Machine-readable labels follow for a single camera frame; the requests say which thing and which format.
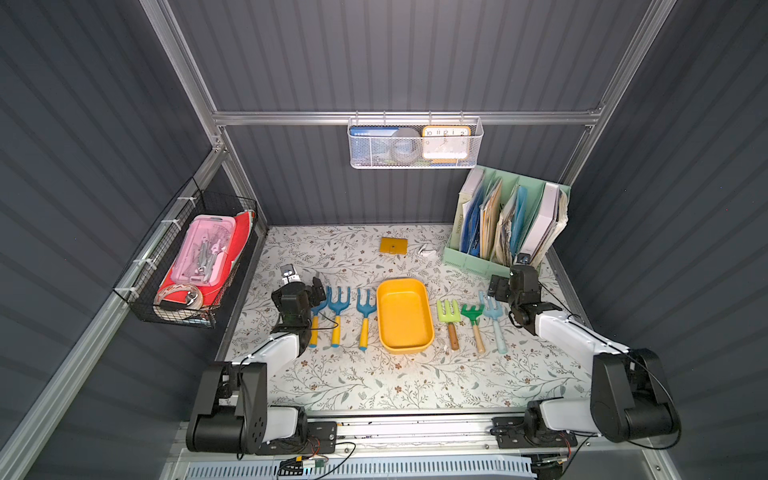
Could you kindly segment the light blue hand rake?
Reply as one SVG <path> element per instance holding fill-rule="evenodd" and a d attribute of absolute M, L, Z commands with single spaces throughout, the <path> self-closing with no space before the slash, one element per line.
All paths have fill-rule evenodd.
<path fill-rule="evenodd" d="M 505 314 L 504 308 L 499 301 L 491 298 L 485 292 L 479 291 L 478 298 L 484 307 L 484 315 L 492 321 L 497 351 L 500 355 L 506 355 L 508 348 L 500 325 L 500 320 Z"/>

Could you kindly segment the blue rake yellow handle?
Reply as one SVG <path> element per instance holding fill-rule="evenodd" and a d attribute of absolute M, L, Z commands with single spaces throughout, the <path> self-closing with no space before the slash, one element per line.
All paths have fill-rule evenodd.
<path fill-rule="evenodd" d="M 341 287 L 336 289 L 336 293 L 333 293 L 331 287 L 327 288 L 328 307 L 334 313 L 335 326 L 331 335 L 331 346 L 338 348 L 341 345 L 341 330 L 342 330 L 342 317 L 341 314 L 350 306 L 351 300 L 351 288 L 347 287 L 346 291 L 343 291 Z"/>
<path fill-rule="evenodd" d="M 319 332 L 319 317 L 320 313 L 327 306 L 328 300 L 323 300 L 319 305 L 311 308 L 312 322 L 311 322 L 311 336 L 308 343 L 309 348 L 316 348 L 318 345 L 318 332 Z"/>

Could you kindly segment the dark green hand rake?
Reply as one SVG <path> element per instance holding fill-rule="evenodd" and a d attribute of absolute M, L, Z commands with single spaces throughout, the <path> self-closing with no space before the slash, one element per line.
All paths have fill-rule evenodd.
<path fill-rule="evenodd" d="M 483 315 L 484 307 L 482 305 L 467 305 L 462 304 L 460 313 L 463 317 L 466 317 L 471 324 L 473 336 L 477 352 L 484 354 L 486 352 L 485 345 L 482 339 L 482 334 L 479 327 L 480 317 Z"/>

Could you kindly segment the blue fork yellow handle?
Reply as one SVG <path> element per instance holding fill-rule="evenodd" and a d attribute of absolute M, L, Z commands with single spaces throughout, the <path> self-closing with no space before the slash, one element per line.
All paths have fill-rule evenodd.
<path fill-rule="evenodd" d="M 370 318 L 377 311 L 375 293 L 370 289 L 364 291 L 358 289 L 356 309 L 362 315 L 358 348 L 361 351 L 366 351 L 369 345 Z"/>

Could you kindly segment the light green hand rake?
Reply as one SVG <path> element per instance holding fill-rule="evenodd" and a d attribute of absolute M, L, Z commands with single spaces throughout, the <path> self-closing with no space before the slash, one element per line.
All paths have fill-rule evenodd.
<path fill-rule="evenodd" d="M 438 320 L 447 328 L 451 349 L 458 351 L 460 345 L 456 325 L 461 321 L 459 303 L 456 300 L 439 300 L 436 308 Z"/>

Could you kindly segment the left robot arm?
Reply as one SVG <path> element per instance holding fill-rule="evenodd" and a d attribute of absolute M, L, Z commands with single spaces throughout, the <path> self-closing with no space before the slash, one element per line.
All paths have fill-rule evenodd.
<path fill-rule="evenodd" d="M 281 286 L 271 293 L 278 320 L 266 340 L 250 353 L 215 362 L 203 372 L 186 432 L 193 452 L 257 454 L 266 444 L 308 444 L 305 409 L 274 406 L 269 380 L 309 347 L 316 328 L 312 309 L 326 300 L 317 277 L 304 283 L 293 265 L 281 267 Z"/>

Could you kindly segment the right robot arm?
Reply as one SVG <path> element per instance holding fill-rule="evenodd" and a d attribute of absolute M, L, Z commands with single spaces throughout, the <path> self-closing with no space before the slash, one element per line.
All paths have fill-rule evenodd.
<path fill-rule="evenodd" d="M 527 440 L 540 444 L 548 436 L 572 433 L 635 444 L 673 435 L 677 444 L 682 421 L 659 356 L 596 333 L 566 307 L 543 301 L 541 291 L 538 272 L 529 265 L 491 276 L 487 289 L 492 299 L 508 305 L 515 327 L 568 354 L 590 375 L 591 386 L 586 398 L 530 402 L 522 424 Z"/>

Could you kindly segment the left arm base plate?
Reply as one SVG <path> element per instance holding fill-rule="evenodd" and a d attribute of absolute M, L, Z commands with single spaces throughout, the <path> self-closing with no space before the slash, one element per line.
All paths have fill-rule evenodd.
<path fill-rule="evenodd" d="M 331 454 L 336 449 L 337 429 L 338 424 L 334 421 L 309 422 L 298 436 L 263 443 L 256 455 L 309 456 L 311 454 Z"/>

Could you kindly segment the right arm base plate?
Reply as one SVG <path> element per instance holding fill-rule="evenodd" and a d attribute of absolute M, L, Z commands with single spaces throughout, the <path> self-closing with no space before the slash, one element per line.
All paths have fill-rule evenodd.
<path fill-rule="evenodd" d="M 523 416 L 494 417 L 489 433 L 500 449 L 575 448 L 578 445 L 574 434 L 550 430 Z"/>

